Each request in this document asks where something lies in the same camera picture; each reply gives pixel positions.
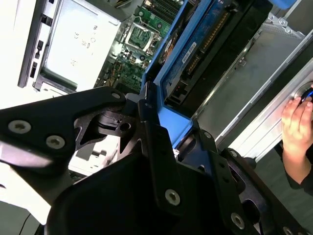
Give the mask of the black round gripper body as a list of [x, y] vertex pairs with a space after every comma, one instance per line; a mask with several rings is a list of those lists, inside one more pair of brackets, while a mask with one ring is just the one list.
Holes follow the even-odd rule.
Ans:
[[131, 155], [72, 185], [54, 202], [47, 235], [227, 235], [212, 180], [178, 164], [185, 213], [155, 203], [148, 161]]

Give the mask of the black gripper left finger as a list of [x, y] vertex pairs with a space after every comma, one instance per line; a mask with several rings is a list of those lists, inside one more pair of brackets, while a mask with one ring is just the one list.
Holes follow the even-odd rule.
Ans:
[[147, 82], [138, 101], [132, 101], [114, 88], [101, 87], [1, 110], [0, 160], [34, 183], [56, 189], [65, 183], [76, 150], [117, 136], [116, 163], [131, 155], [145, 158], [157, 207], [183, 216], [182, 182], [168, 131], [160, 125], [156, 90]]

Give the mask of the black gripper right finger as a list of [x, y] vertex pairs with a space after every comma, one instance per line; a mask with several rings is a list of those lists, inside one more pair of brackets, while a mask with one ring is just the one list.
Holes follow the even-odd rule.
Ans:
[[214, 182], [221, 217], [234, 235], [306, 235], [304, 229], [233, 149], [219, 152], [206, 131], [191, 129], [178, 144], [179, 160]]

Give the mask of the person hand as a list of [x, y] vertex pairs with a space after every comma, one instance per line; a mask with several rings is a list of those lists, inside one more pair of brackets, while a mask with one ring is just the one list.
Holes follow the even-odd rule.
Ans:
[[284, 156], [302, 162], [313, 143], [313, 103], [307, 97], [296, 97], [287, 102], [282, 112], [282, 140]]

